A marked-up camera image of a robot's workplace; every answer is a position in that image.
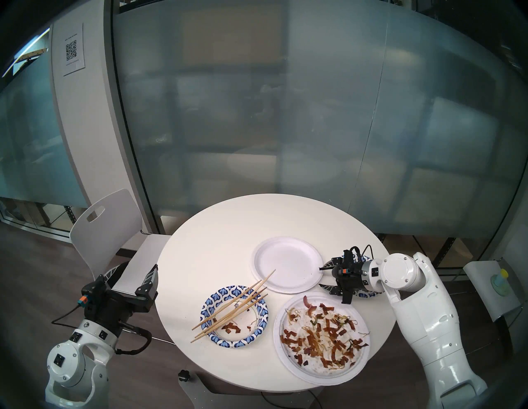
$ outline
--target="wooden chopsticks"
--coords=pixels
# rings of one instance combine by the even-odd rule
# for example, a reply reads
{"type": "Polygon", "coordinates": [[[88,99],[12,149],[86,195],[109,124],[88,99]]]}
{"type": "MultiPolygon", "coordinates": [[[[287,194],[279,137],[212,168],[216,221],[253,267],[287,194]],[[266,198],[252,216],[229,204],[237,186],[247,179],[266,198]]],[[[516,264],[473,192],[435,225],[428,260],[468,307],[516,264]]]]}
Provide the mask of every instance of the wooden chopsticks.
{"type": "Polygon", "coordinates": [[[218,320],[218,322],[216,322],[214,325],[210,326],[210,327],[206,327],[204,328],[204,330],[199,333],[198,335],[196,335],[191,343],[199,340],[200,338],[202,338],[204,335],[207,335],[207,334],[210,334],[211,332],[214,332],[215,330],[217,330],[221,325],[223,324],[227,324],[229,321],[231,321],[234,317],[236,317],[238,314],[244,312],[245,310],[247,310],[248,308],[245,307],[245,305],[247,303],[249,303],[250,301],[257,301],[257,297],[264,291],[266,290],[267,287],[264,287],[262,290],[260,290],[259,292],[254,292],[252,293],[249,297],[247,297],[244,302],[242,304],[240,304],[237,308],[235,308],[233,311],[231,311],[229,314],[225,315],[222,319],[218,320]]]}
{"type": "MultiPolygon", "coordinates": [[[[218,320],[218,322],[215,322],[213,323],[210,327],[206,327],[204,328],[198,335],[196,335],[191,343],[199,340],[200,338],[202,338],[203,336],[205,335],[208,335],[210,334],[211,332],[217,330],[221,325],[231,321],[234,317],[236,317],[238,314],[241,314],[243,311],[247,310],[247,308],[243,308],[246,304],[248,303],[251,303],[251,304],[254,304],[260,300],[262,300],[265,296],[267,296],[267,294],[265,294],[264,296],[262,296],[260,299],[257,300],[257,297],[264,291],[267,289],[267,287],[264,287],[262,290],[259,291],[260,287],[262,287],[262,285],[268,281],[268,279],[271,277],[271,275],[275,272],[275,270],[273,270],[264,280],[261,280],[261,281],[257,281],[255,284],[253,284],[251,287],[248,287],[246,288],[242,293],[240,293],[236,298],[233,298],[232,300],[229,300],[229,302],[222,306],[218,311],[216,311],[213,315],[211,315],[210,317],[207,317],[205,318],[205,321],[209,321],[209,320],[212,320],[219,312],[223,311],[226,307],[228,307],[229,305],[231,305],[232,303],[234,303],[235,301],[239,300],[242,296],[244,296],[245,294],[247,294],[251,289],[253,289],[253,292],[251,293],[250,296],[248,296],[237,308],[235,308],[233,311],[231,311],[230,313],[226,314],[224,317],[222,317],[220,320],[218,320]]],[[[204,321],[201,321],[199,324],[197,324],[194,328],[198,328],[202,323],[204,323],[204,321]]]]}

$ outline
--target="white paper plate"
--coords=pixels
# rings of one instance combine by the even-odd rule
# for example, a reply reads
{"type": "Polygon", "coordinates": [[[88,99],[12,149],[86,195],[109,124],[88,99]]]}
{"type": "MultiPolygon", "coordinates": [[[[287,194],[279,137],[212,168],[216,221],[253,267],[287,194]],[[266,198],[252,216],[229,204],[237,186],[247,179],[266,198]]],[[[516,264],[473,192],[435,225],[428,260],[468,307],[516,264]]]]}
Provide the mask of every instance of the white paper plate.
{"type": "Polygon", "coordinates": [[[354,327],[356,329],[355,335],[357,338],[354,337],[354,339],[361,338],[365,343],[370,344],[370,335],[362,335],[368,334],[369,330],[366,327],[365,321],[363,321],[363,318],[361,318],[360,314],[356,311],[354,307],[347,304],[341,304],[340,298],[332,297],[323,292],[309,292],[299,294],[290,299],[279,310],[279,314],[277,314],[277,318],[275,319],[275,323],[273,325],[273,341],[275,344],[275,350],[279,355],[280,361],[292,374],[314,385],[339,385],[343,382],[349,381],[359,372],[361,372],[361,370],[365,367],[367,361],[369,360],[370,346],[366,346],[364,348],[361,348],[359,351],[354,352],[357,357],[354,366],[347,368],[343,371],[338,371],[338,373],[335,375],[333,375],[332,373],[329,373],[328,375],[321,375],[309,370],[309,366],[299,366],[296,359],[288,357],[288,355],[293,354],[287,348],[286,345],[280,342],[280,335],[284,330],[283,323],[286,322],[286,325],[288,323],[288,318],[286,317],[286,310],[289,310],[292,307],[306,309],[303,303],[304,296],[307,296],[308,302],[310,304],[319,305],[322,302],[328,307],[334,307],[335,312],[350,316],[351,319],[355,319],[357,321],[357,325],[355,325],[354,327]]]}
{"type": "Polygon", "coordinates": [[[317,285],[323,276],[323,259],[310,244],[294,237],[272,237],[260,243],[251,256],[254,276],[273,291],[296,294],[317,285]]]}

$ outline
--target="round table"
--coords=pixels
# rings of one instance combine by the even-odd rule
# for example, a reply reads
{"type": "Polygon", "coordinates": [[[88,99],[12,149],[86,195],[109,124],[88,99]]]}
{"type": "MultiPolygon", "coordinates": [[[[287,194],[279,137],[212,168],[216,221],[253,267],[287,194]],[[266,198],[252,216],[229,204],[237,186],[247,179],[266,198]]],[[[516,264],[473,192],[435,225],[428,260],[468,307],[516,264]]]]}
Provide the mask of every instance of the round table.
{"type": "MultiPolygon", "coordinates": [[[[292,375],[280,362],[273,342],[277,312],[293,294],[267,290],[269,325],[242,348],[224,348],[208,337],[191,343],[199,329],[204,301],[218,288],[255,282],[251,254],[265,239],[297,237],[310,243],[326,262],[353,245],[372,245],[375,258],[388,255],[362,223],[326,203],[283,194],[236,197],[217,203],[186,221],[169,239],[158,260],[156,309],[168,335],[193,362],[231,384],[266,392],[295,392],[314,385],[292,375]]],[[[335,285],[329,271],[321,284],[335,285]]],[[[325,291],[319,285],[312,291],[325,291]]],[[[352,305],[365,320],[372,357],[388,338],[395,316],[384,294],[354,297],[352,305]]]]}

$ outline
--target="dark wood floor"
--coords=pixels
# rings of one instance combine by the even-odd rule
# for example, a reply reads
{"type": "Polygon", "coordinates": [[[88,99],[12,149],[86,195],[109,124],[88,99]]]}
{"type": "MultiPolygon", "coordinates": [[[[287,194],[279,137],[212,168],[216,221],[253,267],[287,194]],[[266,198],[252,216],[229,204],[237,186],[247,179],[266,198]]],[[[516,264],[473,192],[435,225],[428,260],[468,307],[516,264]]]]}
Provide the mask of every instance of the dark wood floor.
{"type": "MultiPolygon", "coordinates": [[[[115,257],[113,265],[125,259],[115,257]]],[[[31,397],[44,399],[48,382],[46,358],[53,345],[66,340],[71,330],[50,321],[74,307],[81,288],[92,275],[72,245],[38,236],[0,223],[2,292],[0,326],[1,398],[11,407],[29,407],[31,397]]],[[[448,283],[450,293],[474,291],[470,282],[448,283]]],[[[452,296],[460,316],[462,341],[472,369],[488,384],[503,362],[498,332],[475,292],[452,296]]],[[[65,323],[77,325],[82,310],[65,323]]],[[[155,308],[135,314],[130,323],[146,328],[153,336],[170,340],[155,308]]],[[[131,334],[119,338],[121,349],[137,348],[143,339],[131,334]]],[[[180,388],[177,373],[188,369],[199,374],[213,392],[257,394],[205,374],[174,345],[161,341],[137,356],[115,356],[109,363],[110,407],[189,408],[191,401],[180,388]]],[[[319,396],[323,408],[402,407],[423,408],[428,389],[423,369],[396,324],[380,351],[353,380],[325,388],[319,396]]]]}

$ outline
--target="glass partition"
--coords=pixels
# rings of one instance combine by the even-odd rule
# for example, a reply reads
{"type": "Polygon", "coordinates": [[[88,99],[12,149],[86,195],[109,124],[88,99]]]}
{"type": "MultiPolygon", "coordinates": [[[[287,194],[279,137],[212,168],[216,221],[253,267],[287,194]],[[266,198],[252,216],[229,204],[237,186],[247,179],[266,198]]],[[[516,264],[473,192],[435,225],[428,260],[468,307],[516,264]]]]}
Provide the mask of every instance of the glass partition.
{"type": "Polygon", "coordinates": [[[62,143],[49,58],[27,62],[0,93],[1,210],[18,224],[69,231],[68,212],[87,205],[62,143]]]}
{"type": "Polygon", "coordinates": [[[404,7],[164,0],[115,15],[114,45],[168,233],[222,200],[287,193],[477,259],[526,163],[517,72],[404,7]]]}

